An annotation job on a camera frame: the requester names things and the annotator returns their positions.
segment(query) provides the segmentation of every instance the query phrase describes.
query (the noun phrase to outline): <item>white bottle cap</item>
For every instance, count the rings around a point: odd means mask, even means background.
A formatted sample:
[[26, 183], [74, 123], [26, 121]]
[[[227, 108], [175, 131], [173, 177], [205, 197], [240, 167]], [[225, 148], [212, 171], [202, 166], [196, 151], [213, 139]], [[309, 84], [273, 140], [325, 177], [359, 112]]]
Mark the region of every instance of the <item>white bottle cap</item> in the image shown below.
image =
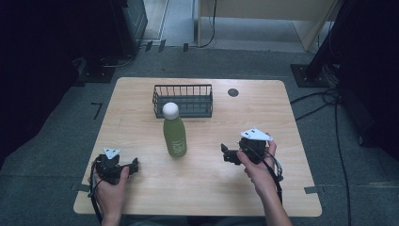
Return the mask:
[[174, 120], [179, 116], [179, 107], [172, 102], [164, 105], [162, 111], [164, 112], [164, 117], [167, 120]]

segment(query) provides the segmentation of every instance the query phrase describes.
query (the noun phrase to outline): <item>bottle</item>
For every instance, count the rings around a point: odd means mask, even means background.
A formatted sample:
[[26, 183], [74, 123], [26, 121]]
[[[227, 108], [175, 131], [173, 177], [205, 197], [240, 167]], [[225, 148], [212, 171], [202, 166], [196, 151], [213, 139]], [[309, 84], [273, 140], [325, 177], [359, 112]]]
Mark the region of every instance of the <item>bottle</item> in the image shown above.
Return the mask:
[[187, 151], [185, 128], [179, 116], [179, 107], [174, 103], [167, 103], [163, 107], [164, 112], [164, 137], [168, 146], [168, 152], [173, 157], [181, 157]]

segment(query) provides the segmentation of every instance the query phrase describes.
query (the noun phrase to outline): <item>black basket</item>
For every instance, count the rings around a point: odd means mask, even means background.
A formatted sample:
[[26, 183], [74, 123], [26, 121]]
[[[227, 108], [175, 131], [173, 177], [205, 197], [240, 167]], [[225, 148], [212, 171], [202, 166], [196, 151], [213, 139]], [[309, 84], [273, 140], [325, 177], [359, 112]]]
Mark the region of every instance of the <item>black basket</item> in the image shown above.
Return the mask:
[[172, 102], [179, 107], [181, 118], [212, 117], [212, 85], [155, 85], [153, 111], [158, 119], [164, 118], [162, 108]]

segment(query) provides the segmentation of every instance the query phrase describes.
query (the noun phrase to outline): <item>handheld controller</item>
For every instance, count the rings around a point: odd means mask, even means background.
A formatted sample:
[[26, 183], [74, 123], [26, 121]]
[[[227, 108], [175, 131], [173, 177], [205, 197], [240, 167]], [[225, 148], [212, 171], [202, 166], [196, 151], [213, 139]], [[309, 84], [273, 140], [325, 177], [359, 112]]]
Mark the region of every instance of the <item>handheld controller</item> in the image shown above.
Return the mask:
[[98, 175], [102, 180], [107, 181], [111, 185], [115, 185], [120, 178], [120, 172], [124, 167], [129, 167], [129, 175], [138, 171], [138, 159], [135, 158], [131, 164], [124, 166], [119, 165], [120, 155], [117, 154], [113, 158], [108, 159], [105, 154], [100, 154], [94, 164]]
[[[242, 137], [238, 142], [238, 145], [240, 146], [242, 152], [245, 153], [249, 160], [254, 164], [258, 164], [262, 162], [262, 159], [264, 159], [266, 141]], [[229, 150], [228, 147], [226, 147], [226, 145], [223, 143], [220, 144], [220, 146], [225, 162], [231, 162], [235, 165], [241, 164], [240, 159], [237, 157], [238, 150]]]

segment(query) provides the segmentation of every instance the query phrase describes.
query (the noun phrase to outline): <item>black cable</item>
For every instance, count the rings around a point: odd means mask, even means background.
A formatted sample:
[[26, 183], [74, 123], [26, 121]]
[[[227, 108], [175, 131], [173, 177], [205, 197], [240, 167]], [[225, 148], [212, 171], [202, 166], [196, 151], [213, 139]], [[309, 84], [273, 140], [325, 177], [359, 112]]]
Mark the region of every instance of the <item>black cable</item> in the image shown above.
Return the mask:
[[340, 135], [338, 130], [338, 103], [335, 105], [335, 134], [337, 137], [337, 146], [338, 146], [338, 153], [340, 155], [341, 166], [343, 167], [343, 178], [345, 180], [345, 190], [346, 190], [346, 208], [348, 211], [348, 226], [352, 225], [352, 213], [351, 213], [351, 204], [350, 204], [350, 192], [349, 192], [349, 183], [348, 177], [346, 174], [345, 164], [343, 163], [343, 153], [341, 151], [341, 142], [340, 142]]
[[[330, 93], [331, 91], [336, 91], [336, 89], [327, 89], [327, 90], [324, 91], [324, 92], [315, 92], [315, 93], [311, 93], [311, 94], [309, 94], [309, 95], [305, 95], [305, 96], [302, 96], [302, 97], [299, 97], [299, 98], [296, 98], [295, 100], [293, 100], [293, 101], [290, 103], [291, 105], [294, 104], [294, 103], [296, 103], [296, 102], [305, 100], [305, 99], [307, 99], [307, 98], [309, 98], [309, 97], [312, 97], [312, 96], [322, 95], [322, 97], [323, 97], [323, 102], [325, 103], [324, 105], [317, 107], [317, 108], [314, 109], [313, 111], [308, 112], [308, 113], [306, 113], [306, 114], [304, 114], [304, 115], [302, 115], [302, 116], [296, 118], [295, 120], [296, 120], [296, 121], [302, 120], [302, 119], [308, 117], [309, 115], [311, 115], [311, 114], [313, 114], [313, 113], [316, 113], [317, 111], [323, 109], [324, 107], [326, 107], [326, 106], [328, 106], [328, 105], [335, 105], [335, 104], [337, 104], [337, 103], [338, 103], [339, 97], [336, 96], [337, 93]], [[327, 101], [326, 97], [332, 97], [332, 98], [333, 98], [333, 101], [330, 101], [330, 102]]]
[[339, 79], [335, 75], [335, 71], [337, 69], [331, 63], [325, 63], [322, 69], [323, 73], [326, 75], [329, 81], [331, 81], [334, 85], [337, 85], [339, 83]]
[[215, 32], [215, 29], [214, 29], [214, 27], [215, 27], [215, 22], [212, 24], [212, 21], [211, 21], [211, 17], [210, 16], [208, 16], [208, 23], [209, 23], [209, 26], [211, 26], [211, 28], [214, 30], [214, 32]]
[[134, 58], [135, 58], [135, 55], [132, 55], [132, 56], [131, 56], [126, 62], [124, 62], [124, 63], [121, 63], [121, 64], [114, 64], [114, 65], [103, 64], [102, 66], [105, 67], [105, 68], [118, 68], [118, 67], [124, 67], [124, 66], [130, 64], [130, 63], [133, 61]]
[[207, 44], [204, 44], [204, 45], [202, 45], [202, 46], [199, 46], [198, 48], [203, 48], [203, 47], [206, 47], [206, 46], [208, 46], [211, 42], [212, 42], [212, 40], [214, 40], [214, 37], [215, 37], [215, 16], [216, 16], [216, 4], [217, 4], [217, 0], [215, 0], [215, 5], [214, 5], [214, 19], [213, 19], [213, 26], [212, 26], [212, 30], [213, 30], [213, 32], [212, 32], [212, 37], [211, 37], [211, 39], [209, 40], [209, 42], [207, 43]]
[[323, 109], [325, 106], [328, 106], [328, 104], [324, 104], [324, 105], [322, 105], [322, 106], [319, 106], [319, 107], [317, 107], [315, 110], [313, 110], [313, 111], [311, 111], [311, 112], [308, 112], [308, 113], [306, 113], [306, 114], [304, 114], [304, 115], [302, 115], [302, 116], [296, 118], [295, 120], [296, 120], [296, 121], [300, 121], [300, 120], [302, 120], [302, 119], [308, 117], [309, 115], [311, 115], [311, 114], [313, 114], [313, 113], [316, 113], [317, 111]]
[[95, 168], [95, 166], [96, 166], [96, 163], [97, 163], [98, 159], [99, 159], [99, 157], [97, 157], [97, 158], [94, 160], [93, 164], [91, 165], [90, 181], [89, 181], [89, 193], [88, 193], [88, 196], [89, 196], [90, 199], [91, 199], [91, 204], [93, 205], [94, 212], [96, 213], [97, 219], [99, 220], [100, 224], [102, 224], [102, 222], [103, 222], [103, 217], [102, 217], [102, 215], [101, 215], [101, 213], [100, 213], [100, 210], [99, 210], [99, 207], [98, 207], [98, 205], [97, 205], [96, 194], [95, 194], [97, 185], [98, 185], [102, 180], [101, 180], [100, 182], [98, 182], [95, 186], [93, 186], [93, 182], [94, 182], [94, 168]]
[[328, 33], [329, 33], [329, 35], [328, 35], [328, 49], [329, 49], [329, 52], [332, 54], [333, 57], [341, 58], [342, 57], [341, 53], [340, 52], [334, 52], [332, 50], [332, 47], [331, 47], [331, 36], [332, 36], [331, 24], [332, 24], [332, 22], [329, 24], [329, 29], [328, 29]]
[[[338, 104], [341, 102], [341, 96], [339, 95], [339, 93], [329, 93], [331, 91], [336, 91], [336, 89], [328, 89], [325, 92], [315, 92], [303, 97], [299, 97], [295, 100], [293, 100], [291, 103], [294, 104], [296, 102], [305, 100], [306, 98], [309, 98], [311, 96], [315, 96], [315, 95], [322, 95], [323, 97], [323, 102], [325, 103], [324, 105], [320, 106], [319, 108], [317, 108], [316, 110], [313, 110], [310, 113], [305, 114], [304, 116], [299, 117], [298, 119], [296, 119], [296, 121], [305, 118], [306, 116], [309, 116], [310, 114], [320, 110], [321, 108], [327, 106], [327, 105], [335, 105], [335, 111], [334, 111], [334, 118], [335, 118], [335, 135], [336, 135], [336, 139], [337, 139], [337, 148], [338, 148], [338, 153], [340, 156], [340, 160], [341, 160], [341, 166], [343, 168], [343, 178], [345, 181], [345, 191], [346, 191], [346, 206], [347, 206], [347, 212], [348, 212], [348, 226], [352, 225], [352, 211], [351, 211], [351, 202], [350, 202], [350, 190], [349, 190], [349, 182], [348, 182], [348, 178], [347, 178], [347, 173], [346, 173], [346, 168], [343, 162], [343, 153], [341, 150], [341, 141], [340, 141], [340, 134], [339, 134], [339, 126], [338, 126]], [[326, 100], [326, 97], [332, 97], [334, 100], [331, 102], [328, 102]]]

